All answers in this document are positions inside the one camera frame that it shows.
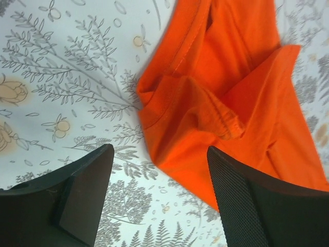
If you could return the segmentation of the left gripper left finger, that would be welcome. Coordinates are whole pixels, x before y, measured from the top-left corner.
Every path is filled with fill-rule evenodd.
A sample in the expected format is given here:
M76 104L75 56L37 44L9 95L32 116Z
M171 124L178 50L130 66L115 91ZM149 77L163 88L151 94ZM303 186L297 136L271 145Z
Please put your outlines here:
M1 246L94 246L114 147L1 190Z

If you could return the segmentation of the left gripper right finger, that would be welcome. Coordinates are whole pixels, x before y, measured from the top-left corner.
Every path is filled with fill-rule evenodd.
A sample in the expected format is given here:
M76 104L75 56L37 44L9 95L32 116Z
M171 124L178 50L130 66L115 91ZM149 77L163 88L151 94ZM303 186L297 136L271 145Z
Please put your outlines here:
M271 177L218 148L207 151L228 246L328 246L328 193Z

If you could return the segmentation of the orange t shirt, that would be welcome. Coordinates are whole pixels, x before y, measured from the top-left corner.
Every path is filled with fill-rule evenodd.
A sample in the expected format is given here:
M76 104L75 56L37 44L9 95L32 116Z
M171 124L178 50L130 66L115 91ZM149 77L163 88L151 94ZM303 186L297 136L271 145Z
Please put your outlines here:
M137 85L152 162L212 208L207 150L274 178L328 191L280 44L274 1L178 1Z

